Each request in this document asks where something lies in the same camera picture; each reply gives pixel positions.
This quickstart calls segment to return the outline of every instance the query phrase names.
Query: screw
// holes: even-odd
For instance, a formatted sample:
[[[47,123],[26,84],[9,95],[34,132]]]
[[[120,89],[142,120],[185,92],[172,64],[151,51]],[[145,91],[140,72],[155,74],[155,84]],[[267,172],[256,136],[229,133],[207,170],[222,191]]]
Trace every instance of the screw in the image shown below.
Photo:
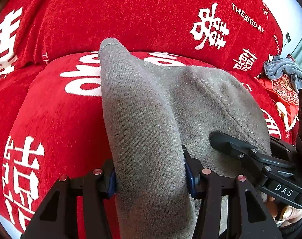
[[[102,174],[102,170],[101,169],[94,169],[92,173],[94,175],[100,175],[100,174]]]
[[[208,168],[205,168],[205,169],[202,170],[202,173],[205,174],[205,175],[209,175],[209,174],[211,174],[211,170],[208,169]]]
[[[239,175],[239,176],[237,177],[237,179],[238,179],[240,182],[246,181],[246,177],[245,177],[244,175]]]
[[[61,175],[61,176],[58,178],[58,180],[59,180],[60,182],[64,182],[65,180],[67,180],[67,175]]]
[[[268,171],[268,172],[271,172],[271,171],[272,171],[271,167],[269,167],[268,165],[265,166],[265,169],[266,169],[266,171]]]

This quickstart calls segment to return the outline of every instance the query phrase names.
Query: black bracket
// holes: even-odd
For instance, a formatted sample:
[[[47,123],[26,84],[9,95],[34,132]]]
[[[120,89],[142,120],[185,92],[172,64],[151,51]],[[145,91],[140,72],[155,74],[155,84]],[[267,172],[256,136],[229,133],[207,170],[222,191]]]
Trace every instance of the black bracket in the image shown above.
[[[183,145],[189,193],[202,198],[192,239],[282,238],[255,188],[243,175],[235,179],[217,175],[191,158]],[[219,237],[222,195],[228,195],[228,224]]]
[[[242,167],[252,174],[255,188],[287,205],[302,208],[302,173],[296,167],[294,146],[271,137],[271,151],[276,156],[272,157],[221,132],[211,134],[210,144],[241,161]]]
[[[83,196],[87,239],[112,239],[103,199],[116,192],[113,161],[80,178],[62,175],[41,202],[21,239],[78,239],[77,196]]]

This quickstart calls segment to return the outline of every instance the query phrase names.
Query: white chinese character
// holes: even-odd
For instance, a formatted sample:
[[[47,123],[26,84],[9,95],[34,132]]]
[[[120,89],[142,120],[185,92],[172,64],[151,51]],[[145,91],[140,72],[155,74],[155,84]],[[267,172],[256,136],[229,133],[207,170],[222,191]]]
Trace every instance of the white chinese character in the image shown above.
[[[7,139],[7,143],[5,145],[5,152],[4,152],[4,158],[9,160],[10,159],[10,153],[8,151],[8,149],[13,149],[14,146],[14,140],[12,140],[12,142],[10,143],[10,136]]]
[[[212,4],[212,14],[210,16],[210,9],[200,9],[198,16],[202,20],[202,22],[194,23],[193,29],[191,30],[191,34],[195,40],[201,40],[203,34],[205,35],[204,40],[202,43],[195,47],[196,50],[202,49],[204,47],[204,43],[206,42],[207,38],[209,40],[209,46],[217,46],[217,49],[225,46],[225,41],[223,40],[224,35],[229,34],[229,30],[226,28],[226,23],[223,25],[223,21],[219,17],[214,18],[215,10],[217,7],[217,3]],[[206,28],[205,24],[209,22],[209,27]],[[201,27],[200,32],[197,32],[197,27]]]
[[[177,66],[185,66],[185,64],[176,61],[174,59],[177,59],[177,55],[164,53],[164,52],[152,52],[149,53],[149,55],[155,56],[155,57],[146,57],[144,58],[144,61],[153,63],[157,66],[171,66],[171,67],[177,67]]]
[[[8,165],[8,161],[6,161],[6,164],[3,164],[2,166],[5,168],[5,175],[4,175],[4,177],[2,176],[3,195],[5,198],[9,199],[11,202],[14,202],[13,196],[10,193],[10,191],[8,192],[8,195],[5,193],[5,185],[8,185],[8,183],[9,183],[10,167]]]
[[[264,14],[266,14],[266,17],[267,17],[267,19],[268,19],[268,10],[266,11],[266,8],[263,8],[263,12],[264,12]]]
[[[6,67],[3,71],[1,71],[0,72],[0,78],[1,78],[2,75],[5,75],[4,76],[4,79],[5,79],[6,76],[14,70],[14,66],[15,65],[12,65],[11,67]]]
[[[23,8],[19,8],[17,11],[11,11],[4,18],[4,21],[0,23],[0,70],[12,66],[11,64],[17,60],[14,55],[14,42],[16,34],[12,37],[10,35],[16,31],[19,27],[20,20],[11,24],[16,18],[22,14]]]
[[[19,182],[18,182],[19,181],[19,179],[18,179],[19,176],[29,180],[30,191],[19,187]],[[14,177],[14,192],[16,194],[19,194],[20,199],[21,199],[21,204],[18,203],[17,201],[15,201],[15,200],[14,200],[14,203],[16,205],[18,205],[19,207],[21,207],[22,209],[28,211],[29,213],[34,214],[35,212],[32,211],[31,204],[32,204],[33,200],[39,198],[39,195],[38,195],[39,180],[38,180],[37,176],[35,175],[35,173],[33,171],[31,172],[30,175],[26,175],[24,173],[18,172],[16,167],[14,166],[13,177]],[[25,193],[27,195],[28,207],[25,206],[25,200],[24,200],[23,193]]]
[[[18,219],[19,219],[19,223],[20,226],[22,227],[22,229],[24,230],[24,232],[26,231],[26,224],[25,224],[25,220],[30,221],[31,219],[24,216],[24,214],[22,213],[22,211],[18,208]]]
[[[100,64],[98,55],[96,51],[91,52],[90,55],[85,55],[79,59],[82,63],[88,64]],[[78,71],[63,72],[60,74],[61,77],[84,77],[84,76],[94,76],[95,78],[81,78],[71,81],[65,86],[66,93],[83,95],[83,96],[101,96],[101,80],[100,71],[101,67],[93,67],[88,65],[77,65],[76,68]],[[93,89],[82,89],[83,84],[97,84],[99,87]]]
[[[262,1],[262,3],[263,3],[263,5],[264,5],[264,7],[268,10],[268,7],[267,7],[267,5],[264,3],[264,1]]]
[[[244,49],[243,51],[245,53],[242,53],[239,57],[239,60],[235,60],[233,59],[233,61],[236,62],[236,64],[234,65],[234,69],[240,69],[242,71],[247,71],[248,69],[251,69],[251,66],[253,65],[253,63],[255,62],[255,60],[257,59],[257,57],[255,56],[255,54],[252,54],[249,49]]]
[[[264,111],[263,109],[261,109],[262,112],[264,112],[267,115],[267,119],[265,119],[266,124],[267,124],[267,129],[268,129],[268,133],[271,134],[276,134],[279,135],[279,138],[282,139],[281,133],[280,133],[280,129],[278,128],[275,120],[271,117],[270,114],[268,114],[268,112]]]
[[[38,164],[37,157],[35,157],[35,159],[31,165],[28,164],[29,155],[33,154],[33,155],[37,155],[37,156],[43,156],[45,151],[44,151],[44,147],[41,143],[39,143],[36,151],[31,150],[30,146],[33,141],[34,141],[34,139],[31,136],[28,136],[25,139],[24,148],[15,147],[15,150],[23,152],[23,155],[22,155],[21,161],[14,160],[14,163],[19,164],[21,166],[29,167],[29,168],[32,168],[35,170],[39,170],[39,164]]]
[[[15,221],[14,221],[14,217],[13,217],[13,213],[12,213],[13,208],[12,208],[10,202],[8,201],[8,199],[5,200],[5,205],[7,207],[8,214],[10,215],[10,222],[12,222],[12,224],[14,225]]]

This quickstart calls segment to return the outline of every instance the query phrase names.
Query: red pillow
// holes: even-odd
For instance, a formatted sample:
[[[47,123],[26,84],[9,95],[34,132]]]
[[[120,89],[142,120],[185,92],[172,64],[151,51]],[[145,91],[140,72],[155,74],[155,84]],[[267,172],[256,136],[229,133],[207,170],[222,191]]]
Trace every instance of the red pillow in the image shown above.
[[[299,99],[289,75],[283,74],[277,80],[269,80],[266,77],[255,79],[266,89],[274,103],[276,103],[276,107],[281,112],[285,129],[292,130],[297,122]]]
[[[168,53],[132,54],[158,65],[213,67]],[[5,197],[0,195],[0,205],[6,207],[0,208],[0,214],[24,232],[60,175],[85,175],[112,157],[104,127],[97,52],[68,55],[49,63],[30,85],[0,147],[2,177],[6,179]],[[120,238],[114,200],[106,201],[105,207],[113,238]],[[79,205],[79,234],[84,238],[81,212]]]

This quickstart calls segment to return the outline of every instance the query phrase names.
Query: red fabric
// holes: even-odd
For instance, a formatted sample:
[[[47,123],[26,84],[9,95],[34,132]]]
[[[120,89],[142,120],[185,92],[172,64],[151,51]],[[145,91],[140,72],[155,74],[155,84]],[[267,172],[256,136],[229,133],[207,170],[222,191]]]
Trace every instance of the red fabric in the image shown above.
[[[208,9],[212,16],[214,4],[218,26],[211,25],[211,43],[207,38],[204,47],[196,50],[206,36],[190,32],[194,24],[202,23],[200,9]],[[244,65],[252,64],[246,74],[257,76],[268,55],[280,53],[283,44],[281,30],[261,0],[10,0],[0,23],[20,8],[15,69],[30,61],[48,63],[92,51],[103,39],[115,37],[129,51],[170,52],[226,70],[232,70],[234,60],[241,58]],[[223,38],[225,45],[219,47],[214,38]]]
[[[0,213],[9,219],[2,192],[2,163],[4,148],[28,88],[44,66],[18,69],[0,80]]]
[[[132,54],[158,65],[213,67],[168,53]],[[10,206],[0,208],[0,214],[11,220],[11,213],[15,227],[23,232],[60,175],[85,175],[112,157],[104,128],[97,52],[68,55],[49,63],[19,107],[9,135],[0,143],[2,176],[8,176],[0,201],[4,205],[7,200]],[[6,148],[13,144],[12,149],[4,152],[5,144]],[[120,238],[114,200],[106,201],[105,208],[113,238]],[[80,238],[84,238],[81,202],[78,212]]]
[[[243,86],[251,93],[259,107],[262,109],[269,134],[288,143],[292,143],[292,133],[285,129],[284,122],[279,116],[272,98],[269,96],[263,86],[256,81],[256,78],[239,74],[238,72],[228,72],[243,84]]]

